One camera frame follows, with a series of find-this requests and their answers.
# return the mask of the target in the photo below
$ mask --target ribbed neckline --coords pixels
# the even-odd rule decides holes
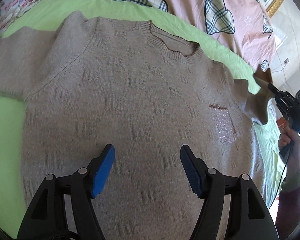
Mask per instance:
[[[203,56],[203,51],[202,51],[199,43],[197,43],[195,41],[187,41],[179,36],[175,36],[170,33],[167,33],[166,31],[155,26],[152,21],[140,22],[140,29],[141,29],[143,35],[145,36],[145,38],[151,44],[153,44],[163,54],[167,55],[170,58],[173,58],[175,60],[181,61],[186,64],[194,64],[194,63],[197,63]],[[194,52],[191,55],[184,56],[180,51],[171,50],[166,46],[166,44],[164,43],[164,41],[162,39],[158,38],[153,33],[158,33],[158,34],[167,36],[169,38],[172,38],[183,44],[187,44],[193,49]]]

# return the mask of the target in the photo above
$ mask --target maroon sleeve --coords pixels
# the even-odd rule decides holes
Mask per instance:
[[[276,218],[279,239],[284,240],[300,222],[300,187],[290,192],[281,191]]]

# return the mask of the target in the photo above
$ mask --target knit pattern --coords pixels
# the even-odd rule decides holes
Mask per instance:
[[[27,105],[27,205],[47,174],[70,175],[114,145],[115,163],[92,201],[107,239],[189,239],[203,201],[182,168],[183,144],[225,175],[249,174],[265,197],[252,120],[267,122],[267,93],[250,94],[198,43],[151,21],[74,12],[56,32],[22,28],[0,40],[0,93]]]

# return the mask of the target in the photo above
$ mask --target star print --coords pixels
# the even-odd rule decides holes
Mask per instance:
[[[246,26],[251,24],[251,18],[248,16],[247,19],[244,20],[244,22],[246,23]]]

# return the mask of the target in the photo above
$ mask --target sleeve cuff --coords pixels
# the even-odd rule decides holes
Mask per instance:
[[[290,180],[284,179],[281,188],[283,192],[290,192],[300,187],[300,171]]]

